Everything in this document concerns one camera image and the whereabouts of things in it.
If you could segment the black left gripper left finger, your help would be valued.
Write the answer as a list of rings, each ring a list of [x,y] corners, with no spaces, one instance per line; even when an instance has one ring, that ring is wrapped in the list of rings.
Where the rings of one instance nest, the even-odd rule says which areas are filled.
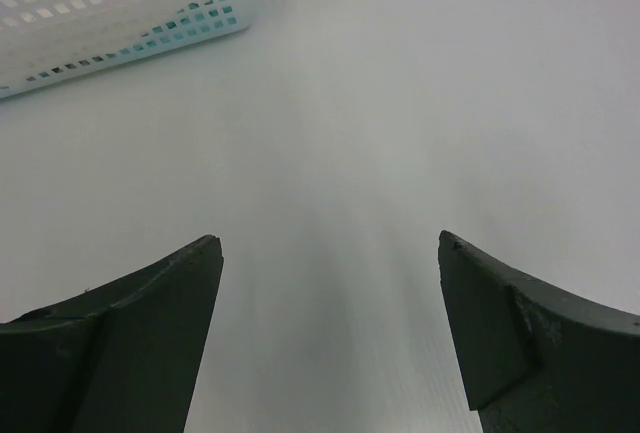
[[[5,432],[181,432],[222,276],[206,235],[1,327]]]

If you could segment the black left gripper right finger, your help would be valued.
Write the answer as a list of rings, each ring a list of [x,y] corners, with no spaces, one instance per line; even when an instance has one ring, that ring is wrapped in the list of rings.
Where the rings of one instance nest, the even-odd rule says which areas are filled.
[[[485,432],[636,432],[639,318],[512,268],[443,231],[441,289]]]

